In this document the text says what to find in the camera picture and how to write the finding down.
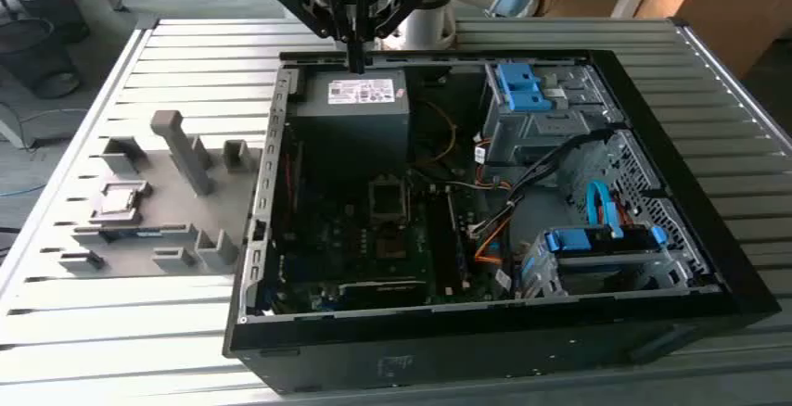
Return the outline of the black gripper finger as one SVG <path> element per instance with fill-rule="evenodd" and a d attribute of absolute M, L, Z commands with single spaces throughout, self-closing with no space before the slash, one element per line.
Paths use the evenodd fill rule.
<path fill-rule="evenodd" d="M 319 38 L 331 38 L 346 45 L 346 65 L 358 71 L 358 36 L 347 7 L 355 0 L 278 0 Z"/>
<path fill-rule="evenodd" d="M 378 8 L 378 0 L 357 0 L 357 72 L 365 72 L 365 45 L 386 38 L 423 0 L 390 0 Z"/>

